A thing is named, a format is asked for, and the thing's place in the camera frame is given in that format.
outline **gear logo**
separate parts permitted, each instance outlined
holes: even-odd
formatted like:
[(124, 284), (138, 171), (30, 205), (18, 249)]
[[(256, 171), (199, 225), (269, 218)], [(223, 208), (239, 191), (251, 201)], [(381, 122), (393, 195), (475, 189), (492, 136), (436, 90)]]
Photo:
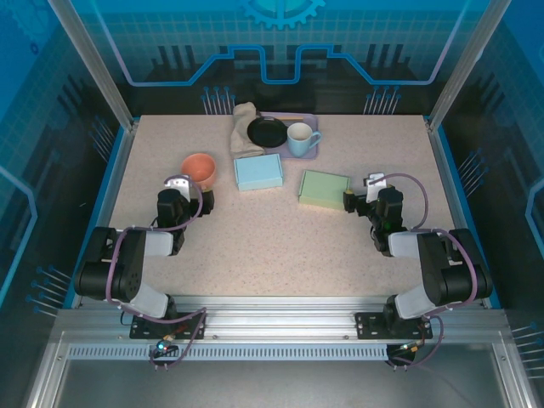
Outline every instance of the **gear logo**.
[(316, 9), (325, 6), (325, 0), (241, 0), (246, 17), (253, 17), (255, 24), (264, 23), (266, 28), (285, 26), (295, 28), (297, 23), (306, 24), (306, 18), (317, 15)]
[(49, 6), (46, 0), (0, 0), (0, 11), (8, 11), (17, 26), (33, 42), (48, 33)]

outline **green box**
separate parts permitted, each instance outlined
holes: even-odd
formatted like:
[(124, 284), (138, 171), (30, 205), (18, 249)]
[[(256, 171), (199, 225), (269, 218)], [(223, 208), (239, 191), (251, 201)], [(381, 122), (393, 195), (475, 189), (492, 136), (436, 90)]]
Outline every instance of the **green box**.
[(343, 192), (348, 188), (349, 177), (304, 170), (298, 202), (342, 211)]

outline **speckled tabletop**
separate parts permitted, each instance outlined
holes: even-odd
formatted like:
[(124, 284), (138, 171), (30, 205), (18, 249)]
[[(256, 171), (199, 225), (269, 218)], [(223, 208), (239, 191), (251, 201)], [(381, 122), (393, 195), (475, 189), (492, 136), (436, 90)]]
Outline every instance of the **speckled tabletop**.
[[(215, 158), (215, 209), (185, 232), (176, 257), (146, 258), (144, 278), (173, 295), (372, 296), (421, 282), (419, 262), (385, 258), (355, 214), (298, 204), (304, 169), (351, 177), (357, 191), (368, 173), (409, 173), (429, 196), (426, 226), (451, 228), (431, 145), (421, 116), (319, 116), (323, 133), (313, 161), (282, 161), (285, 183), (268, 190), (236, 188), (230, 116), (142, 116), (110, 225), (149, 225), (162, 181), (196, 152)], [(404, 194), (407, 227), (423, 214), (421, 191), (392, 179)]]

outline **mug handle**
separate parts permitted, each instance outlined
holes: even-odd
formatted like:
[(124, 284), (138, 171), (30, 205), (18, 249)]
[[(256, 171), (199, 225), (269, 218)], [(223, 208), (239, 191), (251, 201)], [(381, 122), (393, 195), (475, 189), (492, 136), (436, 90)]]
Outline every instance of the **mug handle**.
[(323, 135), (321, 134), (321, 132), (313, 132), (312, 138), (314, 136), (317, 136), (317, 140), (309, 146), (308, 150), (314, 148), (323, 139)]

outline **towel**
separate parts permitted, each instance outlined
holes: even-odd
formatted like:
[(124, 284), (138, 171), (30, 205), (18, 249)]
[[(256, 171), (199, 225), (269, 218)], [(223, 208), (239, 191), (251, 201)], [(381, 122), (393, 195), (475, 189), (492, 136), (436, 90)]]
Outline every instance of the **towel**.
[(247, 127), (257, 117), (257, 109), (251, 102), (235, 106), (232, 111), (235, 129), (230, 135), (230, 154), (234, 159), (262, 156), (264, 149), (254, 144), (247, 136)]

